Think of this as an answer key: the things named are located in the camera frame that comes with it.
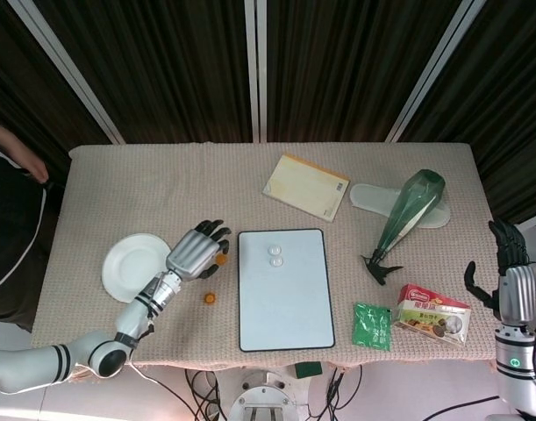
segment small orange ball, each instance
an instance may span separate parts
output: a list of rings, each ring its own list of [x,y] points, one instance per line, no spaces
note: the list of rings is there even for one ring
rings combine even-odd
[[[204,303],[214,304],[216,300],[217,298],[215,297],[215,294],[213,294],[212,292],[208,292],[207,294],[205,294]]]
[[[226,254],[218,254],[217,258],[215,259],[215,263],[217,263],[219,266],[223,266],[227,261],[228,257],[226,257]]]

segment yellow notebook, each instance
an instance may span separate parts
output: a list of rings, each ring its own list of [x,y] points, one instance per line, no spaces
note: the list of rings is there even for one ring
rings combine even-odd
[[[348,184],[344,175],[285,153],[263,193],[332,222]]]

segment snack box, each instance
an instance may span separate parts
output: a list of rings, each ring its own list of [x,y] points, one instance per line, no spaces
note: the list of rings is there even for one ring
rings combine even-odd
[[[397,326],[463,347],[469,323],[470,307],[465,303],[411,283],[400,291],[395,314]]]

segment knitted tablecloth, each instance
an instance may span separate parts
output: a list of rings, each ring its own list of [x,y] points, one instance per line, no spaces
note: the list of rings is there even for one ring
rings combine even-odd
[[[421,168],[447,182],[451,220],[440,229],[416,229],[382,263],[404,266],[382,287],[360,259],[372,253],[386,218],[354,208],[349,191],[333,223],[262,195],[282,153],[292,153],[348,175],[357,182],[401,188]],[[96,329],[114,334],[124,304],[101,281],[104,257],[123,237],[150,232],[171,246],[204,219],[222,218],[232,228],[231,259],[211,279],[183,284],[157,319],[134,360],[146,364],[220,369],[284,366],[329,361],[352,366],[376,360],[469,359],[495,355],[497,321],[464,288],[470,260],[486,290],[497,285],[496,244],[491,218],[470,148],[463,144],[184,144],[81,146],[73,162],[32,344],[67,343]],[[300,229],[324,231],[336,345],[329,349],[243,353],[239,349],[236,237],[241,231]],[[462,349],[392,327],[389,352],[352,345],[354,304],[394,307],[406,283],[472,306],[467,344]],[[214,292],[214,305],[203,303]]]

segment black curtain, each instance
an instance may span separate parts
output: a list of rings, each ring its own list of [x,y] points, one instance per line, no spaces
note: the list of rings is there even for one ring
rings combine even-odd
[[[251,141],[242,0],[35,3],[125,141]]]
[[[401,140],[469,143],[493,215],[536,215],[536,1],[484,5]]]
[[[0,0],[0,124],[64,182],[68,151],[109,140],[4,0]]]
[[[268,140],[384,141],[459,0],[268,1]]]

